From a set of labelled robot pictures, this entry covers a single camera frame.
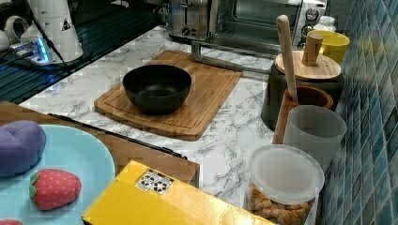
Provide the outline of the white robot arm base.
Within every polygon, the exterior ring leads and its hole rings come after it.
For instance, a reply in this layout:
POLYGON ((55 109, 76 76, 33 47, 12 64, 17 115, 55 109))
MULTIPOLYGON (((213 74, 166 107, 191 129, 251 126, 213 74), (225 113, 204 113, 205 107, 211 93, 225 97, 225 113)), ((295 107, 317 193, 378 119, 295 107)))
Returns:
POLYGON ((83 54, 69 13, 68 0, 26 0, 32 13, 28 24, 20 16, 8 18, 5 35, 18 55, 40 66, 72 62, 83 54))

